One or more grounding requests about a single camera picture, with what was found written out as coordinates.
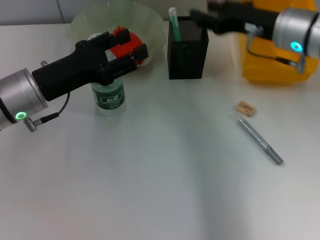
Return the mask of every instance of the red object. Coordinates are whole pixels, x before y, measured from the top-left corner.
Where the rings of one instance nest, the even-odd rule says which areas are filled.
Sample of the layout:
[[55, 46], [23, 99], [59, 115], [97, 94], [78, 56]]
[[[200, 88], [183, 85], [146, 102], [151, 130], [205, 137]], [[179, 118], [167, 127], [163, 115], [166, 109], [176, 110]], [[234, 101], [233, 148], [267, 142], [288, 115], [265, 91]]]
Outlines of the red object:
[[[117, 35], [117, 33], [121, 30], [125, 29], [125, 27], [118, 26], [117, 29], [113, 30], [113, 35]], [[128, 53], [133, 52], [134, 48], [139, 47], [142, 45], [142, 41], [140, 38], [135, 35], [133, 32], [130, 32], [130, 38], [131, 41], [128, 41], [127, 43], [123, 45], [117, 45], [113, 48], [111, 48], [111, 52], [115, 55], [116, 58], [122, 57], [123, 55], [126, 55]], [[140, 65], [142, 61], [136, 61], [136, 64]]]

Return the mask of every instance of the silver pen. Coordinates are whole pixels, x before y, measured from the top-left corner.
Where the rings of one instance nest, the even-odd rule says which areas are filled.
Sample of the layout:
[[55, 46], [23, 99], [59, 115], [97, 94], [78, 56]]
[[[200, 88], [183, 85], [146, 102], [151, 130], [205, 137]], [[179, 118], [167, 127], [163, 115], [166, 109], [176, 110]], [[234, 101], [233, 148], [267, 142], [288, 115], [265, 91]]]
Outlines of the silver pen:
[[273, 148], [267, 143], [266, 140], [243, 118], [237, 116], [237, 123], [242, 127], [252, 139], [259, 144], [263, 151], [278, 165], [281, 165], [284, 161], [273, 150]]

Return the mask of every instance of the pen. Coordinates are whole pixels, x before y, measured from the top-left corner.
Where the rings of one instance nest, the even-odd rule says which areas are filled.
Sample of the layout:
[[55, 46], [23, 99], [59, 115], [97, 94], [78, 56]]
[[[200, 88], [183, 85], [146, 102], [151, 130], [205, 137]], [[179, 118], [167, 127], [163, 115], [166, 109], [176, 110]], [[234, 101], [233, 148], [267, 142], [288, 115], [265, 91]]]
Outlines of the pen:
[[273, 148], [267, 143], [266, 140], [243, 118], [237, 117], [237, 123], [242, 127], [252, 139], [259, 144], [263, 151], [278, 165], [281, 165], [284, 161], [281, 157], [273, 150]]
[[172, 25], [173, 40], [174, 41], [181, 41], [181, 34], [180, 34], [180, 29], [179, 29], [177, 10], [175, 7], [169, 8], [169, 17], [170, 17], [170, 22]]

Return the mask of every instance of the green label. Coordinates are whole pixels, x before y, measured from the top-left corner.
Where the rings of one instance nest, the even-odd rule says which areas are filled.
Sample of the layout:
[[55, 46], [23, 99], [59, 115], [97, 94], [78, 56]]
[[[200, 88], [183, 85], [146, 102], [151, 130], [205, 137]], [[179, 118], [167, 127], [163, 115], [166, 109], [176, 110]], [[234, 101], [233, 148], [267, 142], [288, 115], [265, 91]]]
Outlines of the green label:
[[120, 107], [125, 101], [124, 84], [110, 92], [99, 92], [93, 90], [96, 104], [106, 110], [112, 110]]

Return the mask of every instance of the wall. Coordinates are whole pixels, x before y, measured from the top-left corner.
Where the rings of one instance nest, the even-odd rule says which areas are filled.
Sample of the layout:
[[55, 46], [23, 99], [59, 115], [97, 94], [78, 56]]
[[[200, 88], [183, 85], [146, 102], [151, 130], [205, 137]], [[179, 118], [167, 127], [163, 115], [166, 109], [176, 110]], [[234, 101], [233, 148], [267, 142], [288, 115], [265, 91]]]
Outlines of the wall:
[[[70, 23], [74, 16], [97, 0], [1, 0], [0, 25]], [[153, 8], [164, 19], [168, 9], [176, 7], [178, 15], [188, 15], [189, 9], [205, 10], [207, 0], [136, 0]]]

